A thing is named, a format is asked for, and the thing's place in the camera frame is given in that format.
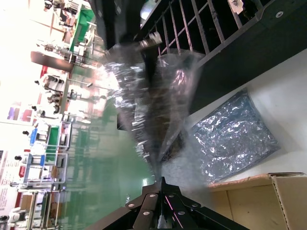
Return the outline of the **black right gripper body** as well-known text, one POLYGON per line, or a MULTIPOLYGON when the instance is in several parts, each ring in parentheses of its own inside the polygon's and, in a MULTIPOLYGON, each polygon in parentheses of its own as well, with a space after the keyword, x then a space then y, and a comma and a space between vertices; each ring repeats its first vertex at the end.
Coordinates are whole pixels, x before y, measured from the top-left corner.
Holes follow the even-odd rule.
POLYGON ((105 47, 133 42, 140 30, 143 0, 93 0, 97 33, 105 47))

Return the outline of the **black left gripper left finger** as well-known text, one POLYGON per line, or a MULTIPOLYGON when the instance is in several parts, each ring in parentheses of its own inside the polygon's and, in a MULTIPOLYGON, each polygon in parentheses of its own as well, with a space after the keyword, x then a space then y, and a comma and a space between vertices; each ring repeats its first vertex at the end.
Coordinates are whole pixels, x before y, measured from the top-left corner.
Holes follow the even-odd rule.
POLYGON ((90 230, 155 230, 157 229, 159 189, 156 184, 144 186, 142 194, 93 223, 90 230))

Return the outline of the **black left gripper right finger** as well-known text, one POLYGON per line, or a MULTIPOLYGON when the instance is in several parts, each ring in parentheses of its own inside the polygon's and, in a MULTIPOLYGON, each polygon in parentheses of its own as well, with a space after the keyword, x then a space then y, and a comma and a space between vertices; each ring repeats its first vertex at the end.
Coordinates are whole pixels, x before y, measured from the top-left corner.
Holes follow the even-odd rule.
POLYGON ((239 230, 240 224, 182 195, 161 178, 161 215, 166 227, 184 230, 239 230))

